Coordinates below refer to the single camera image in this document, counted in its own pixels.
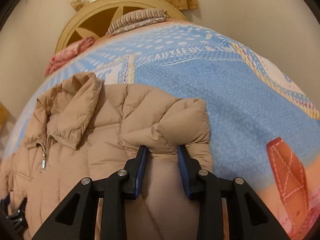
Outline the pink floral folded blanket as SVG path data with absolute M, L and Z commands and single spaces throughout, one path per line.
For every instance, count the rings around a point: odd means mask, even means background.
M 50 76 L 56 70 L 63 67 L 73 58 L 83 53 L 95 43 L 95 39 L 91 37 L 83 38 L 79 41 L 73 42 L 63 50 L 56 53 L 49 61 L 48 66 L 44 72 L 45 76 Z

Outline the striped grey pillow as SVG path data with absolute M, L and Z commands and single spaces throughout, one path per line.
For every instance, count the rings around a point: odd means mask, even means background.
M 140 9 L 128 12 L 114 21 L 108 28 L 106 36 L 114 36 L 127 31 L 162 23 L 170 19 L 165 10 L 157 8 Z

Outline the beige quilted puffer jacket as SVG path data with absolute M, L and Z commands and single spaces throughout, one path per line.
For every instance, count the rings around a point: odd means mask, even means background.
M 37 99 L 17 151 L 1 165 L 1 197 L 10 197 L 10 212 L 27 200 L 23 238 L 31 239 L 82 178 L 109 177 L 144 145 L 150 154 L 142 193 L 126 206 L 128 238 L 195 239 L 199 206 L 184 194 L 177 147 L 211 171 L 209 135 L 202 99 L 79 73 Z

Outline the blue pink printed bedspread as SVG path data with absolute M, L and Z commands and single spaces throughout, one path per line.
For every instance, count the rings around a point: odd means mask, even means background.
M 206 103 L 212 171 L 242 176 L 292 239 L 319 216 L 319 111 L 272 62 L 201 26 L 165 22 L 106 38 L 45 81 L 15 127 L 15 153 L 37 99 L 79 73 Z

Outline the cream wooden arched headboard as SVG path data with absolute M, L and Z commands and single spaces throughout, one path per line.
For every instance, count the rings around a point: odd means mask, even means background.
M 96 0 L 85 5 L 68 21 L 55 51 L 59 52 L 82 38 L 91 36 L 98 40 L 106 34 L 109 26 L 124 14 L 148 8 L 163 9 L 175 20 L 187 20 L 179 10 L 164 0 Z

